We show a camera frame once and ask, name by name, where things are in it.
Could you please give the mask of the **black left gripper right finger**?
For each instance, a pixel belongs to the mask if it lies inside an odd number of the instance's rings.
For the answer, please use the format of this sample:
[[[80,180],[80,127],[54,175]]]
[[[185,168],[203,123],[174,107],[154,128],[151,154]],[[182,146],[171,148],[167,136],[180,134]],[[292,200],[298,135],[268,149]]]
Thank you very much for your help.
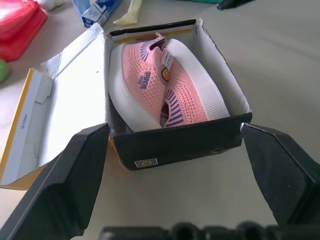
[[[256,183],[279,225],[320,224],[320,164],[288,134],[241,126]]]

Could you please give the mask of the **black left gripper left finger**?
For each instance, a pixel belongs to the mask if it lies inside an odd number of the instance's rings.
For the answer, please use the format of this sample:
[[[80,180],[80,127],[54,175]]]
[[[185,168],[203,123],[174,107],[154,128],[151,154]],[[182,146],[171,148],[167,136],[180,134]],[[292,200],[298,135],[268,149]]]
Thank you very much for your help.
[[[75,134],[0,229],[0,240],[71,240],[87,229],[102,181],[109,126]]]

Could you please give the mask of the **black shoebox with white lid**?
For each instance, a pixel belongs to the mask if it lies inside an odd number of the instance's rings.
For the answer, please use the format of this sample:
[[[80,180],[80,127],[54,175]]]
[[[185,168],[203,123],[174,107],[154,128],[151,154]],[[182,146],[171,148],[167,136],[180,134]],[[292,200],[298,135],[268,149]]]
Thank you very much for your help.
[[[184,43],[212,78],[217,92],[199,87],[208,100],[222,96],[230,114],[193,125],[133,132],[108,96],[111,52],[162,34]],[[219,154],[242,142],[240,125],[252,111],[224,56],[202,19],[128,28],[105,33],[87,29],[62,52],[30,69],[0,161],[0,188],[27,190],[40,172],[70,153],[85,157],[80,175],[100,175],[108,143],[122,164],[142,170]]]

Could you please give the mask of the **pink knit child's shoe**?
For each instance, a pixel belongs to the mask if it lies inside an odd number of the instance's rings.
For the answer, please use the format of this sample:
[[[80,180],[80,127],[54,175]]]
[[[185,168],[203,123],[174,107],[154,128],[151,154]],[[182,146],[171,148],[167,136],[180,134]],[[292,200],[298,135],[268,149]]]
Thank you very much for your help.
[[[189,48],[170,39],[164,49],[172,57],[161,125],[178,127],[230,117],[224,99],[206,69]]]
[[[110,54],[108,94],[134,132],[160,129],[162,104],[172,56],[159,33],[152,40],[122,43]]]

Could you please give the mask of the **green round object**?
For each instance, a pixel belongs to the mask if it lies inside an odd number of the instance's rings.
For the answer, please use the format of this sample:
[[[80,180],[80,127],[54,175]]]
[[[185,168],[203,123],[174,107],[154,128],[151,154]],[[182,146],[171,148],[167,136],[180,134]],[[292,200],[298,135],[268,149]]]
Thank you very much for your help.
[[[10,68],[7,62],[0,59],[0,83],[4,82],[10,74]]]

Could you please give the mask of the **red plastic container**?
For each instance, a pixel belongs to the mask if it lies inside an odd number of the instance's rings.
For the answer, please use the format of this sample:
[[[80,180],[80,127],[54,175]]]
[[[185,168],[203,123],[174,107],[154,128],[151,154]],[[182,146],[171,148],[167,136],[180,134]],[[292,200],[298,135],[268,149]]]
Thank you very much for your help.
[[[47,18],[34,0],[0,0],[0,59],[19,59]]]

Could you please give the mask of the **blue and white carton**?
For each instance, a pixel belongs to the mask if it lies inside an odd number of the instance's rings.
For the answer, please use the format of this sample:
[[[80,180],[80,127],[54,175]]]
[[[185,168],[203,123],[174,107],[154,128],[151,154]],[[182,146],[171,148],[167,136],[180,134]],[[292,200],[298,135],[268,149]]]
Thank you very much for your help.
[[[71,0],[85,28],[98,23],[103,26],[122,0]]]

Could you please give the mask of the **white object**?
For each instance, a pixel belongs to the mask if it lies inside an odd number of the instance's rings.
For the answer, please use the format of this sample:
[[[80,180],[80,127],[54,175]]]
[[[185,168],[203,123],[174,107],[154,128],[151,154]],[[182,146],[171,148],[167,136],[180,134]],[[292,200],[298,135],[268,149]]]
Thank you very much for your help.
[[[40,7],[49,12],[64,4],[64,0],[37,0]]]

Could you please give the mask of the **dark green and black object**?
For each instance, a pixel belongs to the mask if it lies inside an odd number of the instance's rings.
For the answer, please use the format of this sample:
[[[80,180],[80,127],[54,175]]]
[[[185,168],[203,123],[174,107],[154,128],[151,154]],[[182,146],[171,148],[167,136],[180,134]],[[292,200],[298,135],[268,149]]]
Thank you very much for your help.
[[[254,0],[191,0],[195,3],[216,4],[218,10],[228,10],[240,7]]]

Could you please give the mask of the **pale yellow rubber glove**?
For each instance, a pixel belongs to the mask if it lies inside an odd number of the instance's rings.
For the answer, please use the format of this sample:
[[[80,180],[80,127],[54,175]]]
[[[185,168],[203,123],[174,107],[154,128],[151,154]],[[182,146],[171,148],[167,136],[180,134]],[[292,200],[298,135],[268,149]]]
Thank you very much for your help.
[[[130,0],[127,13],[125,13],[120,19],[113,21],[113,24],[117,26],[129,26],[136,24],[138,22],[142,4],[143,0]]]

